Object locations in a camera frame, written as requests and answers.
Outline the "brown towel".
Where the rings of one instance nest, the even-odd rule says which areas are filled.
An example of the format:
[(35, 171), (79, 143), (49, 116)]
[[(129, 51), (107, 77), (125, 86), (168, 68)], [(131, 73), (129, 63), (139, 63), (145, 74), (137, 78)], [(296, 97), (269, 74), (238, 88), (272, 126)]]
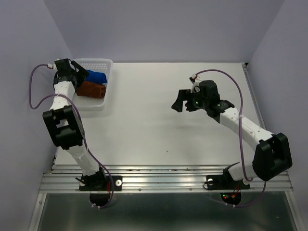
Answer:
[(77, 96), (90, 97), (94, 99), (103, 99), (106, 93), (106, 86), (84, 81), (76, 90)]

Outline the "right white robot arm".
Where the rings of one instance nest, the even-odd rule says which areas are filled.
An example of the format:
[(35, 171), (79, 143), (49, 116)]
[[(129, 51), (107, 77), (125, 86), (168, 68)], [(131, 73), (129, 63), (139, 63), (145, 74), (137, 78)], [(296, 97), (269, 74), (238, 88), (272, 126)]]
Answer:
[(241, 115), (231, 102), (220, 98), (212, 80), (179, 90), (171, 108), (177, 112), (205, 110), (210, 118), (232, 130), (254, 151), (249, 163), (234, 163), (223, 169), (220, 175), (207, 176), (208, 190), (231, 190), (235, 186), (249, 189), (249, 183), (244, 183), (245, 178), (269, 181), (293, 165), (287, 137), (283, 133), (267, 131)]

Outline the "blue towel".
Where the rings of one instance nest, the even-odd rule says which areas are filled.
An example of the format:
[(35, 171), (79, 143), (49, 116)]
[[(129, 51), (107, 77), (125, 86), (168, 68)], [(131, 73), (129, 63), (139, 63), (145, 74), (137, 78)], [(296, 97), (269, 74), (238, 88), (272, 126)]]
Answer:
[(91, 70), (87, 70), (89, 75), (87, 76), (86, 80), (96, 84), (105, 84), (107, 83), (107, 76), (105, 73), (102, 72), (95, 72)]

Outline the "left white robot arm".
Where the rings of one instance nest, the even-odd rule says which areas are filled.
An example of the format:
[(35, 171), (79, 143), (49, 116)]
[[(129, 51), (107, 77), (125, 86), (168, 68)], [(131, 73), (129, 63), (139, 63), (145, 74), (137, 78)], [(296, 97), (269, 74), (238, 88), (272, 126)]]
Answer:
[(52, 65), (56, 70), (53, 87), (55, 96), (51, 108), (42, 117), (55, 146), (71, 154), (82, 170), (81, 191), (102, 191), (107, 186), (104, 170), (90, 155), (85, 144), (85, 131), (80, 115), (72, 104), (76, 90), (89, 72), (75, 61), (58, 59)]

